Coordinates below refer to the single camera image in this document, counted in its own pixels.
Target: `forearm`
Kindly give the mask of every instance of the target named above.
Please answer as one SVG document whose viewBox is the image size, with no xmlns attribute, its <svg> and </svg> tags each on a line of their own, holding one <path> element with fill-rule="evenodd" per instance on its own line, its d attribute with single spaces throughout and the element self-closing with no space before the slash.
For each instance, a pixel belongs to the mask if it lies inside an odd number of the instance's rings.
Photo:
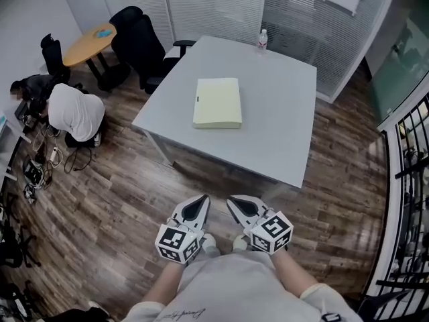
<svg viewBox="0 0 429 322">
<path fill-rule="evenodd" d="M 297 264 L 285 249 L 273 254 L 271 260 L 284 288 L 298 298 L 307 288 L 318 283 L 315 277 Z"/>
<path fill-rule="evenodd" d="M 169 262 L 142 301 L 170 304 L 176 296 L 184 269 L 182 264 Z"/>
</svg>

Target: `white shoe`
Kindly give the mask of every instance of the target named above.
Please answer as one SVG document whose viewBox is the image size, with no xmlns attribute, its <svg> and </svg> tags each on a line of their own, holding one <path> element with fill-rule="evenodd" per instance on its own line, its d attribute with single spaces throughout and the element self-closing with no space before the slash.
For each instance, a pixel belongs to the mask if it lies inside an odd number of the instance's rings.
<svg viewBox="0 0 429 322">
<path fill-rule="evenodd" d="M 208 247 L 216 247 L 216 239 L 213 237 L 213 235 L 211 233 L 205 233 L 204 234 L 204 242 L 202 243 L 202 248 L 204 251 L 206 251 L 206 249 Z"/>
<path fill-rule="evenodd" d="M 88 301 L 88 305 L 89 305 L 89 307 L 90 308 L 97 308 L 97 309 L 101 309 L 101 310 L 103 310 L 106 314 L 107 314 L 107 316 L 109 316 L 110 317 L 110 314 L 107 312 L 107 310 L 106 309 L 104 309 L 102 306 L 100 306 L 100 304 L 98 304 L 97 302 L 94 302 L 94 301 Z"/>
<path fill-rule="evenodd" d="M 233 242 L 233 251 L 234 250 L 247 250 L 247 246 L 249 245 L 245 240 L 245 234 L 238 235 Z"/>
<path fill-rule="evenodd" d="M 101 144 L 101 132 L 97 132 L 94 137 L 94 147 L 99 147 Z"/>
</svg>

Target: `round wooden table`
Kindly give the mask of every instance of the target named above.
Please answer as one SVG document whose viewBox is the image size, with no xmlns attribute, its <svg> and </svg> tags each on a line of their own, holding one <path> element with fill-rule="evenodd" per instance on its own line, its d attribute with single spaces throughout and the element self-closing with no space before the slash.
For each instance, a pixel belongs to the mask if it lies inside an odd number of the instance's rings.
<svg viewBox="0 0 429 322">
<path fill-rule="evenodd" d="M 98 38 L 97 34 L 103 30 L 112 30 L 112 33 L 107 37 Z M 109 91 L 112 89 L 109 81 L 105 76 L 100 74 L 99 70 L 95 66 L 93 60 L 94 56 L 97 56 L 100 60 L 101 65 L 105 69 L 105 73 L 108 72 L 111 68 L 107 64 L 103 54 L 101 53 L 105 48 L 111 45 L 113 37 L 116 36 L 116 29 L 110 23 L 101 24 L 91 30 L 89 30 L 85 35 L 80 37 L 73 45 L 67 50 L 67 53 L 63 59 L 63 63 L 67 67 L 76 66 L 77 64 L 86 62 L 88 67 L 93 72 L 95 78 L 99 83 L 99 88 L 104 91 Z"/>
</svg>

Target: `white wall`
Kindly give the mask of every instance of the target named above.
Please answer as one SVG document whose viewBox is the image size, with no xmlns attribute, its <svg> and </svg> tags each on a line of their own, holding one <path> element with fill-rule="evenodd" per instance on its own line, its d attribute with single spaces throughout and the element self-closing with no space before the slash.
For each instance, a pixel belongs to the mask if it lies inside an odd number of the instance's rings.
<svg viewBox="0 0 429 322">
<path fill-rule="evenodd" d="M 0 0 L 0 109 L 11 118 L 11 83 L 46 72 L 41 39 L 52 34 L 63 54 L 82 33 L 66 0 Z"/>
<path fill-rule="evenodd" d="M 111 14 L 105 0 L 67 0 L 82 33 L 107 23 Z"/>
<path fill-rule="evenodd" d="M 374 75 L 395 44 L 415 0 L 392 0 L 384 22 L 381 24 L 365 58 L 371 74 Z"/>
</svg>

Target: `black pants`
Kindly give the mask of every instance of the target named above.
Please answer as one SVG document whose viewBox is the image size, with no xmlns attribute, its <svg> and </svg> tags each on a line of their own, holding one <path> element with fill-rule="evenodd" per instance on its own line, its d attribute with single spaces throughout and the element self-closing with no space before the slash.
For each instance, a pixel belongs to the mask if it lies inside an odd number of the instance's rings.
<svg viewBox="0 0 429 322">
<path fill-rule="evenodd" d="M 66 146 L 68 146 L 69 148 L 93 148 L 95 136 L 99 132 L 103 132 L 104 128 L 105 128 L 105 118 L 103 118 L 103 120 L 101 121 L 99 129 L 97 130 L 93 138 L 90 138 L 85 142 L 79 142 L 79 141 L 76 141 L 73 138 L 73 136 L 67 132 L 66 137 L 64 138 L 64 141 L 66 142 Z"/>
<path fill-rule="evenodd" d="M 45 322 L 105 322 L 108 317 L 103 310 L 91 308 L 88 311 L 71 309 L 53 317 L 43 318 L 43 320 Z"/>
</svg>

